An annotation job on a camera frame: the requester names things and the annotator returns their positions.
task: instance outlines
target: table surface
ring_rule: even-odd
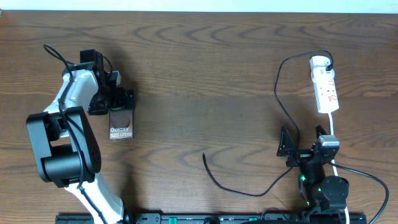
[[[108,116],[90,116],[102,154],[101,172],[133,211],[260,213],[306,206],[298,169],[264,197],[252,194],[287,170],[276,157],[289,119],[274,98],[286,57],[325,49],[333,54],[340,109],[333,113],[341,148],[336,161],[375,175],[390,189],[378,223],[398,218],[398,16],[176,12],[5,11],[0,18],[0,223],[53,223],[59,213],[86,213],[66,190],[43,182],[25,119],[47,107],[64,69],[42,48],[72,62],[96,49],[112,61],[122,84],[137,93],[136,138],[108,139]],[[280,100],[302,132],[328,129],[317,113],[310,56],[285,64]],[[326,166],[327,174],[331,167]],[[384,200],[381,185],[339,170],[350,182],[348,208],[370,220]]]

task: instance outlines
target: white power strip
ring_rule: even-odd
[[[335,86],[335,71],[326,70],[330,60],[324,56],[314,56],[310,60],[311,79],[315,89],[315,98],[319,113],[331,113],[338,109],[337,92]]]

